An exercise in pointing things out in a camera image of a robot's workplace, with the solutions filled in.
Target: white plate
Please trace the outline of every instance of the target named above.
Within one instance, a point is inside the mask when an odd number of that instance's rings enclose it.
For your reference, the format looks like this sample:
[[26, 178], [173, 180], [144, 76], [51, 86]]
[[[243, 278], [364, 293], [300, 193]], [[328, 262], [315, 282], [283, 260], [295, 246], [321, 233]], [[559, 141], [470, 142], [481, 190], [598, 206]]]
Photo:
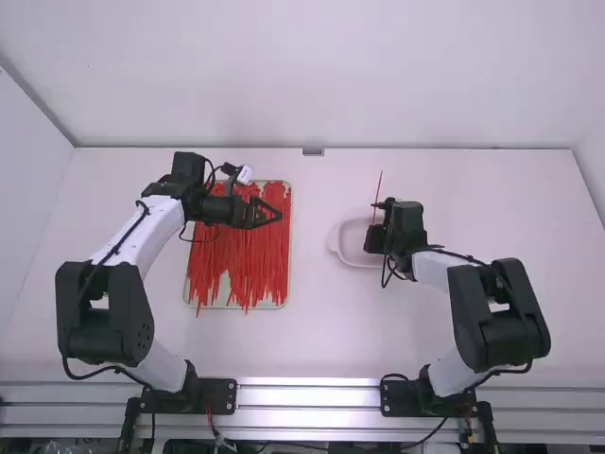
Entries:
[[[383, 219], [383, 216], [376, 215], [374, 222], [381, 223]], [[371, 223], [372, 216], [348, 216], [330, 231], [328, 249], [337, 253], [340, 260], [351, 267], [382, 268], [382, 255], [366, 253], [363, 250]]]

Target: table surface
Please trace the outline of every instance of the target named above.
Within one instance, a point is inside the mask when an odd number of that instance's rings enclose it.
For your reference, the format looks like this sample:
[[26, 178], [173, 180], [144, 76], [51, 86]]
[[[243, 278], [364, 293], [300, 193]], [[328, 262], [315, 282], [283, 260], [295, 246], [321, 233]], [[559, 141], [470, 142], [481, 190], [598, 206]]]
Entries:
[[[420, 201], [429, 241], [526, 265], [552, 337], [524, 383], [605, 385], [605, 235], [569, 150], [201, 149], [216, 164], [247, 163], [255, 178], [293, 187], [291, 283], [278, 310], [195, 311], [182, 301], [189, 244], [173, 237], [146, 280], [156, 338], [204, 375], [415, 375], [453, 345], [448, 298], [420, 284], [380, 288], [380, 271], [353, 269], [326, 248], [333, 225], [381, 197]], [[172, 150], [85, 149], [74, 157], [0, 347], [0, 377], [60, 374], [54, 273], [88, 257], [169, 171]]]
[[[239, 380], [237, 412], [216, 419], [226, 436], [410, 442], [437, 424], [382, 417], [377, 378], [416, 375], [453, 345], [447, 297], [412, 283], [382, 290], [380, 271], [349, 268], [326, 248], [342, 217], [368, 213], [384, 169], [382, 197], [422, 202], [431, 242], [479, 258], [515, 256], [527, 267], [552, 351], [531, 374], [495, 377], [479, 389], [493, 402], [499, 439], [605, 443], [605, 356], [598, 353], [605, 341], [605, 235], [571, 151], [329, 148], [321, 158], [299, 149], [198, 152], [217, 164], [247, 163], [256, 178], [293, 187], [285, 307], [248, 315], [202, 310], [196, 319], [182, 301], [189, 245], [177, 238], [147, 275], [157, 339], [201, 374]], [[0, 407], [0, 436], [118, 436], [124, 402], [140, 387], [113, 374], [69, 382], [56, 346], [54, 273], [104, 244], [171, 161], [167, 149], [85, 149], [74, 157], [3, 333], [0, 395], [9, 405]], [[210, 438], [204, 424], [203, 417], [160, 415], [157, 436]], [[451, 421], [434, 440], [456, 441], [457, 432]], [[137, 436], [149, 434], [150, 420], [142, 417]]]

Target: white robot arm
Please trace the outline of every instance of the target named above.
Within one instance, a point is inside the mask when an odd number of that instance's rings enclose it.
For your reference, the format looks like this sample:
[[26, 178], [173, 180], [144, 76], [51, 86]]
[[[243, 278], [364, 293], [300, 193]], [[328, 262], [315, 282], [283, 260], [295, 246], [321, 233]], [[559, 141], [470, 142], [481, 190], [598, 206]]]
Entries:
[[[195, 380], [195, 368], [173, 356], [154, 339], [154, 322], [143, 281], [158, 254], [188, 220], [254, 229], [278, 221], [282, 214], [251, 197], [244, 202], [233, 184], [251, 179], [248, 166], [225, 163], [230, 176], [225, 195], [211, 194], [214, 169], [204, 180], [208, 162], [195, 153], [176, 152], [172, 172], [150, 184], [137, 201], [137, 212], [89, 260], [65, 262], [56, 275], [58, 340], [65, 372], [68, 358], [110, 364], [155, 391], [180, 393]], [[109, 297], [109, 308], [91, 302]]]
[[429, 245], [424, 208], [416, 201], [388, 198], [375, 206], [385, 210], [385, 219], [370, 226], [364, 250], [385, 256], [389, 277], [401, 272], [408, 280], [450, 297], [456, 348], [421, 371], [420, 379], [429, 382], [434, 395], [464, 393], [496, 373], [523, 372], [508, 369], [527, 368], [532, 360], [548, 354], [548, 329], [518, 259], [488, 265]]

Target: white wall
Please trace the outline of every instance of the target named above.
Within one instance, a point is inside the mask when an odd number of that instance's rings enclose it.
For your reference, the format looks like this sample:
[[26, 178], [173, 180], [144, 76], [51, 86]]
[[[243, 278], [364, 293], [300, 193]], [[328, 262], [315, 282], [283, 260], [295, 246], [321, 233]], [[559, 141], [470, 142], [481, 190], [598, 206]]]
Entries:
[[72, 146], [0, 68], [0, 335], [73, 152]]
[[573, 148], [603, 217], [604, 23], [599, 0], [6, 0], [0, 54], [83, 146]]

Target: aluminum rail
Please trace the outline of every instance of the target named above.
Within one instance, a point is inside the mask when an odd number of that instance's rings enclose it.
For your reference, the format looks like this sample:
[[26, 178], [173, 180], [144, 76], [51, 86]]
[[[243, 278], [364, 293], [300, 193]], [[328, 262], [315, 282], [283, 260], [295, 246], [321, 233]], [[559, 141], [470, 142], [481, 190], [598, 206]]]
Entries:
[[[237, 411], [217, 416], [235, 440], [413, 442], [440, 418], [385, 418], [378, 380], [239, 378]], [[0, 381], [0, 437], [117, 438], [125, 403], [140, 387], [125, 382]], [[484, 385], [477, 398], [493, 405], [502, 443], [605, 444], [605, 388]], [[149, 415], [136, 436], [149, 437]], [[481, 439], [480, 431], [476, 434]], [[158, 415], [158, 440], [211, 439], [200, 415]], [[455, 442], [458, 421], [432, 439]]]

